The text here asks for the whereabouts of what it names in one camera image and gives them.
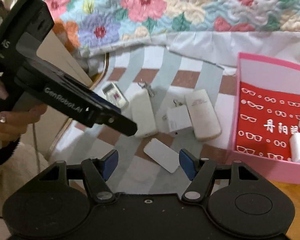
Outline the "person left hand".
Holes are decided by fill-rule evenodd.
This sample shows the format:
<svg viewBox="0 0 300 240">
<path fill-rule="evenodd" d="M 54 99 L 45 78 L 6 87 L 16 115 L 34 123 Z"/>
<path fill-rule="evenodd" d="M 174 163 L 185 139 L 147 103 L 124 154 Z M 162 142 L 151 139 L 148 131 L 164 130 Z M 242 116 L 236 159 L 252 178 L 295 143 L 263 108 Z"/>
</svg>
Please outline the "person left hand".
<svg viewBox="0 0 300 240">
<path fill-rule="evenodd" d="M 29 124 L 37 123 L 47 111 L 47 105 L 36 105 L 28 112 L 0 112 L 0 140 L 15 141 L 27 131 Z"/>
</svg>

